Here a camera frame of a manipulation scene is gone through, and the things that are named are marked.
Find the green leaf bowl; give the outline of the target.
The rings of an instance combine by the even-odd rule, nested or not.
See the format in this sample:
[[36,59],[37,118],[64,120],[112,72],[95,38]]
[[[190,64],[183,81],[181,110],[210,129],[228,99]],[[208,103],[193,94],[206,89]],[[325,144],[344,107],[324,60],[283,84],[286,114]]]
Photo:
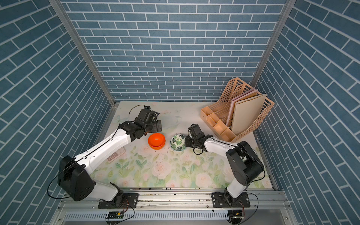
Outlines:
[[180,152],[186,149],[185,136],[183,134],[176,134],[170,139],[170,147],[176,152]]

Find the orange bowl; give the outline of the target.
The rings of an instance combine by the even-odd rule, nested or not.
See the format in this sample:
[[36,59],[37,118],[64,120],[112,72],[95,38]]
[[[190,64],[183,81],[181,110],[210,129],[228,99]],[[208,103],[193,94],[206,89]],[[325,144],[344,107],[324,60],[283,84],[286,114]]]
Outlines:
[[149,145],[149,146],[154,150],[160,150],[165,146],[165,143],[163,143],[162,145],[159,145],[159,146],[152,146],[152,145]]
[[159,146],[159,145],[162,145],[163,143],[166,143],[166,138],[161,133],[154,133],[154,134],[150,135],[148,138],[149,145]]

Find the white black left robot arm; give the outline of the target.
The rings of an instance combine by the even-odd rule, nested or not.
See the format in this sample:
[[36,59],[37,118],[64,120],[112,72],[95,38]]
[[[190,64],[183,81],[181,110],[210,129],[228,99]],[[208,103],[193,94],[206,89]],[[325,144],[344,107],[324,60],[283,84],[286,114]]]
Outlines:
[[158,116],[150,106],[143,106],[135,119],[119,124],[103,141],[75,157],[65,156],[59,165],[58,185],[76,202],[95,198],[121,206],[123,191],[114,183],[93,180],[91,174],[120,148],[149,133],[160,132]]

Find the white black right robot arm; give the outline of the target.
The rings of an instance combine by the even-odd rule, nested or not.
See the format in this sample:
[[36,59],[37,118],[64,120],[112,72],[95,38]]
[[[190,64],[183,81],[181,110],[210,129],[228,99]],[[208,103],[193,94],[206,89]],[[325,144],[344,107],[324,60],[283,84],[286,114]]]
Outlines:
[[231,143],[218,140],[212,135],[205,135],[198,124],[188,128],[185,146],[227,158],[234,175],[224,191],[224,198],[229,205],[239,202],[239,196],[264,172],[263,163],[246,141]]

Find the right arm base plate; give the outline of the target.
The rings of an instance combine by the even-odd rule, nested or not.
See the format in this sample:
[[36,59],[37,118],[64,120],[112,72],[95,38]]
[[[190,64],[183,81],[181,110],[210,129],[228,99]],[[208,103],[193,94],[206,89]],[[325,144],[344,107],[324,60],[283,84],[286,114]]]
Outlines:
[[214,208],[249,208],[250,201],[248,194],[243,192],[237,198],[233,198],[229,193],[213,192],[211,194]]

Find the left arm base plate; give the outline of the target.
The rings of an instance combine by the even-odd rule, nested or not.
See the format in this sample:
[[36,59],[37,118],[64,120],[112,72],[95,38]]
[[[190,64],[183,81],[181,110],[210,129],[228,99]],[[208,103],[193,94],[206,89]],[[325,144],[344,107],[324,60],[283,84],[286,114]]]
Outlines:
[[119,209],[126,207],[137,207],[138,193],[120,193],[112,201],[101,199],[98,204],[99,209]]

